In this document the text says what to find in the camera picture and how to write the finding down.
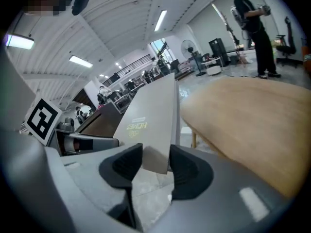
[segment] standing fan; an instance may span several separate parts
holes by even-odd
[[[196,47],[192,41],[184,40],[183,43],[181,44],[181,52],[183,53],[183,55],[186,59],[190,59],[191,57],[194,58],[195,63],[199,69],[199,73],[196,75],[197,77],[206,74],[206,72],[201,71],[199,64],[198,64],[198,61],[196,60],[196,58],[193,54],[193,52],[196,52]]]

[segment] ceiling beam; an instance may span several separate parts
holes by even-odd
[[[51,100],[51,102],[53,104],[55,104],[55,106],[57,106],[58,108],[60,108],[60,107],[65,108],[67,106],[67,104],[71,103],[72,99],[73,98],[70,95],[68,95],[68,96],[65,96],[63,98],[53,99],[53,100]]]
[[[62,104],[65,106],[65,110],[68,108],[69,104],[73,102],[73,99],[79,94],[79,92],[87,85],[88,83],[81,83],[75,88],[72,89],[67,99],[65,99]]]
[[[113,54],[110,52],[108,47],[104,44],[104,42],[98,37],[95,31],[91,28],[88,22],[84,19],[84,17],[79,14],[77,15],[78,21],[85,28],[85,30],[93,37],[93,39],[103,48],[104,53],[108,55],[110,58],[114,58]]]
[[[172,34],[174,34],[173,31],[169,31],[169,32],[160,32],[160,33],[157,33],[155,35],[152,35],[150,37],[150,41],[156,41],[158,39],[162,39],[162,38],[165,38],[165,37],[168,37],[168,36],[171,36]],[[134,50],[137,50],[137,49],[142,49],[143,47],[146,47],[147,44],[145,43],[145,41],[140,41],[140,42],[136,42],[134,44],[131,44],[131,45],[126,45],[124,46],[124,48],[122,48],[122,50],[118,53],[118,55],[116,56],[116,59],[115,61],[113,62],[107,62],[106,65],[109,67],[107,68],[105,71],[102,71],[102,74],[107,74],[109,76],[110,72],[113,71],[113,72],[118,72],[116,71],[116,66],[114,65],[114,63],[118,60],[120,60],[121,58],[123,58],[125,55],[131,53],[132,51]],[[92,77],[95,75],[95,73],[92,73],[89,78],[92,79]]]
[[[145,34],[145,38],[144,38],[144,42],[146,44],[149,43],[148,41],[149,41],[151,31],[155,27],[155,25],[152,26],[152,24],[155,24],[155,16],[157,14],[160,15],[160,12],[162,9],[166,9],[166,8],[161,8],[161,4],[162,4],[161,1],[162,0],[152,0],[151,8],[150,8],[149,15],[148,15],[146,34]]]
[[[59,75],[59,74],[32,74],[32,73],[23,73],[22,77],[24,80],[76,80],[77,77],[68,76],[68,75]],[[80,77],[77,81],[88,81],[87,78]]]

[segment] fluorescent light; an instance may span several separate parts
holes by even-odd
[[[93,66],[93,64],[91,64],[91,63],[89,63],[89,62],[87,62],[87,61],[85,61],[83,59],[80,59],[80,58],[78,58],[78,57],[76,57],[74,55],[71,56],[69,61],[77,63],[77,64],[82,65],[82,66],[87,67],[87,68],[91,68]]]
[[[8,34],[7,37],[8,39],[5,45],[9,47],[16,47],[29,50],[33,47],[35,43],[33,39],[24,36]]]
[[[157,21],[157,24],[156,24],[156,27],[155,27],[155,31],[158,31],[158,30],[160,29],[161,24],[162,24],[162,22],[163,22],[163,20],[164,20],[164,17],[165,17],[165,15],[166,15],[166,13],[167,13],[167,10],[163,10],[163,11],[161,12],[159,21]]]

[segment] black speaker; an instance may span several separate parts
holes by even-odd
[[[220,38],[217,38],[210,41],[209,45],[213,51],[214,57],[221,57],[223,65],[227,66],[230,61],[226,53],[223,41]]]

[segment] desk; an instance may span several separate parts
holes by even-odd
[[[118,102],[120,102],[121,100],[123,100],[125,98],[125,95],[124,96],[122,96],[122,97],[120,97],[117,101],[115,101],[114,103],[116,104],[116,103],[118,103]]]
[[[132,92],[138,91],[139,89],[141,89],[141,88],[144,87],[144,86],[145,86],[144,83],[140,84],[139,86],[137,86],[136,88],[134,88],[133,90],[131,90],[131,93],[132,93]]]
[[[223,78],[184,100],[181,116],[212,150],[283,195],[297,194],[311,164],[311,91],[277,81]]]
[[[210,61],[202,62],[202,64],[204,64],[207,67],[207,74],[209,76],[210,75],[215,75],[215,74],[218,74],[218,73],[222,72],[222,67],[221,66],[209,67],[209,65],[211,65],[211,64],[216,64],[218,60],[220,60],[221,65],[224,66],[223,62],[222,62],[222,59],[220,57],[218,57],[216,59],[213,59],[213,60],[210,60]]]
[[[179,120],[178,83],[171,73],[139,89],[113,137],[120,145],[142,143],[142,168],[166,174],[170,145],[179,144]]]
[[[122,115],[120,111],[116,108],[115,104],[110,102],[104,107],[97,109],[75,132],[112,137],[121,119]]]

